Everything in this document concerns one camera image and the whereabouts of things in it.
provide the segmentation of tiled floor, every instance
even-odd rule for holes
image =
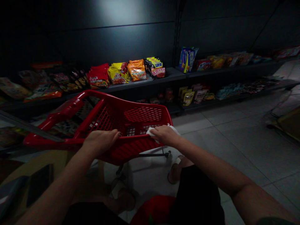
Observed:
[[[299,69],[300,62],[289,62],[276,75],[300,79]],[[299,89],[295,87],[293,94],[300,93]],[[288,91],[279,90],[241,103],[173,116],[172,121],[183,137],[238,168],[300,219],[300,148],[276,130],[267,129],[264,123],[268,120],[264,115],[287,95]],[[299,105],[300,95],[293,95],[274,113],[283,115]],[[137,158],[125,165],[126,182],[137,203],[133,211],[120,215],[124,220],[130,222],[136,210],[155,195],[176,196],[178,185],[169,184],[167,175],[180,153],[171,147],[164,148],[168,150],[172,152],[170,158]],[[106,183],[112,182],[117,169],[105,164]],[[230,197],[221,190],[220,194],[227,224],[244,224]]]

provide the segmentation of foot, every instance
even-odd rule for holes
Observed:
[[[180,180],[180,174],[181,174],[181,167],[177,163],[174,163],[168,174],[168,181],[171,184],[176,184]]]

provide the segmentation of merchandise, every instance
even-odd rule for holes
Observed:
[[[145,71],[145,65],[144,60],[134,60],[129,61],[129,64],[127,65],[127,68],[129,70],[129,73],[132,77],[132,81],[139,81],[139,80],[146,80],[146,71]]]
[[[174,95],[173,95],[173,90],[171,88],[166,89],[166,102],[171,103],[173,102]]]
[[[208,59],[211,60],[213,69],[221,69],[226,61],[223,56],[209,56]]]
[[[187,88],[188,88],[188,87],[181,87],[181,88],[179,88],[178,99],[181,99],[182,91],[183,91],[183,90],[187,90]]]
[[[125,84],[129,81],[127,63],[113,63],[108,69],[108,75],[112,84]]]
[[[40,84],[34,91],[33,95],[24,99],[24,102],[60,98],[63,91],[53,83]]]
[[[206,95],[207,93],[207,89],[206,90],[199,90],[197,91],[196,95],[195,95],[195,101],[194,103],[195,104],[200,104],[204,98],[204,96]]]
[[[184,95],[183,106],[189,106],[192,103],[195,92],[187,92]]]
[[[87,73],[87,80],[92,90],[108,88],[108,68],[108,63],[97,67],[91,67],[91,70]]]
[[[150,104],[156,104],[159,105],[159,100],[157,98],[151,98],[150,99]]]
[[[24,84],[31,90],[36,89],[39,85],[40,79],[42,79],[40,74],[31,70],[19,71],[19,76],[22,78]]]
[[[205,101],[205,100],[214,100],[214,99],[215,99],[214,93],[206,93],[203,100]]]
[[[245,66],[245,65],[247,65],[249,62],[250,62],[250,60],[251,60],[251,58],[253,57],[253,53],[242,53],[241,55],[240,55],[240,59],[239,59],[239,61],[238,61],[238,65],[240,65],[240,66]]]
[[[198,48],[196,48],[196,49],[190,48],[187,50],[187,53],[186,53],[187,60],[185,61],[185,67],[183,70],[184,73],[190,73],[192,71],[197,51],[198,51]]]
[[[0,90],[14,99],[24,99],[32,95],[31,91],[11,82],[7,77],[0,77]]]
[[[82,86],[78,79],[70,75],[66,66],[60,66],[50,69],[49,77],[65,92],[82,89]]]
[[[207,59],[201,59],[201,60],[196,60],[195,61],[195,69],[196,71],[202,71],[202,70],[207,70],[210,69],[212,66],[212,62]]]
[[[186,89],[182,91],[180,102],[183,102],[185,93],[192,92],[192,89]]]

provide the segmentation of sandal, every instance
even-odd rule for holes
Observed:
[[[171,170],[172,170],[172,168],[173,168],[173,166],[174,166],[175,164],[179,165],[180,162],[181,162],[181,159],[180,159],[179,156],[178,156],[177,159],[176,159],[176,161],[175,161],[175,163],[172,165]],[[169,175],[170,175],[170,171],[169,171],[168,176],[167,176],[168,182],[169,182],[170,184],[172,184],[172,185],[177,184],[178,181],[176,181],[175,183],[172,183],[172,182],[169,180]]]

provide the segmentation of store shelf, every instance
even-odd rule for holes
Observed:
[[[205,75],[210,75],[210,74],[217,74],[217,73],[226,73],[226,72],[231,72],[231,71],[236,71],[240,69],[245,69],[245,68],[258,68],[258,67],[263,67],[263,66],[269,66],[269,65],[275,65],[277,63],[285,63],[288,61],[292,61],[295,59],[298,59],[299,57],[290,57],[290,58],[285,58],[281,60],[272,60],[269,62],[263,62],[263,63],[257,63],[257,64],[249,64],[246,66],[236,66],[236,67],[230,67],[230,68],[222,68],[222,69],[209,69],[205,71],[198,71],[198,72],[192,72],[192,73],[183,73],[179,67],[176,67],[178,71],[181,73],[185,74],[187,78],[193,78],[193,77],[200,77],[200,76],[205,76]]]
[[[166,83],[170,81],[175,80],[181,80],[185,79],[186,75],[182,72],[176,70],[175,68],[166,68],[166,77],[153,80],[149,75],[147,75],[147,80],[142,81],[134,81],[129,82],[127,84],[119,84],[119,85],[111,85],[107,89],[99,90],[104,93],[111,93],[115,91],[121,91],[121,90],[127,90],[131,88],[137,88],[137,87],[143,87],[148,85],[154,85],[158,83]],[[54,98],[54,99],[48,99],[48,100],[42,100],[42,101],[34,101],[34,102],[27,102],[23,103],[22,101],[14,101],[14,102],[8,102],[0,106],[0,110],[3,111],[13,111],[13,110],[22,110],[25,108],[31,108],[31,107],[42,107],[46,104],[53,104],[53,103],[63,103],[69,99],[72,99],[76,97],[79,93],[72,93],[72,94],[65,94],[60,98]]]
[[[295,80],[282,80],[280,81],[278,84],[272,85],[270,87],[267,87],[266,89],[256,93],[256,94],[249,94],[249,93],[242,93],[240,95],[237,96],[233,96],[224,100],[208,100],[208,101],[203,101],[200,104],[190,104],[189,106],[182,106],[181,108],[184,111],[188,111],[188,110],[194,110],[197,108],[204,108],[207,106],[212,106],[212,105],[217,105],[217,104],[221,104],[221,103],[225,103],[225,102],[231,102],[231,101],[235,101],[238,99],[244,99],[244,98],[252,98],[252,97],[256,97],[259,95],[264,95],[267,93],[270,93],[272,91],[278,90],[278,89],[283,89],[283,88],[292,88],[296,85],[299,85],[300,81],[295,81]]]

